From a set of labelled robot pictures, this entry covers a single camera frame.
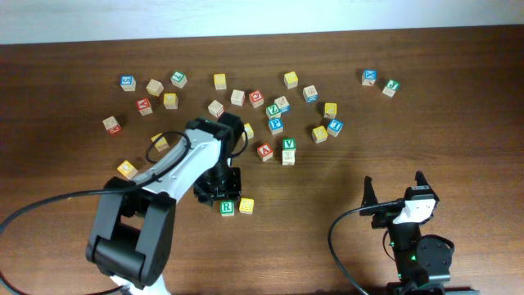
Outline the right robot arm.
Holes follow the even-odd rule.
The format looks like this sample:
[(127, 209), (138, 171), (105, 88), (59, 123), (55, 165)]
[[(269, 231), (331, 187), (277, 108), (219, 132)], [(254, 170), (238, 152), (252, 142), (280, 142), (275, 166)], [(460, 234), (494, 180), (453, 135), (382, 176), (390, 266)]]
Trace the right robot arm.
[(421, 171), (416, 184), (401, 199), (380, 203), (372, 178), (364, 178), (363, 216), (371, 216), (373, 229), (387, 229), (399, 276), (386, 292), (393, 295), (444, 294), (449, 282), (454, 244), (438, 235), (422, 235), (420, 227), (433, 216), (440, 199)]

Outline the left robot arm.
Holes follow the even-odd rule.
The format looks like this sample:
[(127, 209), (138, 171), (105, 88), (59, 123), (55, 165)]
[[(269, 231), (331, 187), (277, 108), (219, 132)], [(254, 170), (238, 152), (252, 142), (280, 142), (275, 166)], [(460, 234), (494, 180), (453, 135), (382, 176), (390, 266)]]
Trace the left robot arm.
[(110, 277), (116, 294), (166, 294), (177, 203), (191, 189), (197, 201), (237, 203), (241, 172), (231, 165), (244, 132), (240, 117), (197, 118), (153, 167), (130, 180), (114, 177), (101, 193), (86, 258)]

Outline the green R wooden block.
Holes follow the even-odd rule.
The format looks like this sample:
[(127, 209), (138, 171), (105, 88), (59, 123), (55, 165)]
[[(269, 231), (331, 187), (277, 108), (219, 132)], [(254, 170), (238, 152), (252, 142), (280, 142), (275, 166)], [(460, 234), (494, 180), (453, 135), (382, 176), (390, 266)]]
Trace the green R wooden block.
[(235, 202), (223, 201), (220, 203), (220, 215), (222, 217), (235, 215)]

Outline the yellow S wooden block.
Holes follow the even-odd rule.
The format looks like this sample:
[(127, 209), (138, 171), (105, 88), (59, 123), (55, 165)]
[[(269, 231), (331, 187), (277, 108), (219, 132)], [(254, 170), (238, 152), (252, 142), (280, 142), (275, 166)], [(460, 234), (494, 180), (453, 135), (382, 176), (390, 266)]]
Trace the yellow S wooden block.
[(242, 197), (239, 203), (239, 211), (242, 214), (252, 215), (254, 211), (255, 201), (251, 198)]

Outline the yellow plain wooden block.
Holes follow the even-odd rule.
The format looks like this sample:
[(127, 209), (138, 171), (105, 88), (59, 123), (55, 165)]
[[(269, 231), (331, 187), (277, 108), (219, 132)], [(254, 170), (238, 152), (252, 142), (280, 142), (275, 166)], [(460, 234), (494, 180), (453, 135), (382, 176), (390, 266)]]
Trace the yellow plain wooden block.
[(226, 74), (214, 74), (214, 84), (216, 90), (224, 90), (227, 88)]

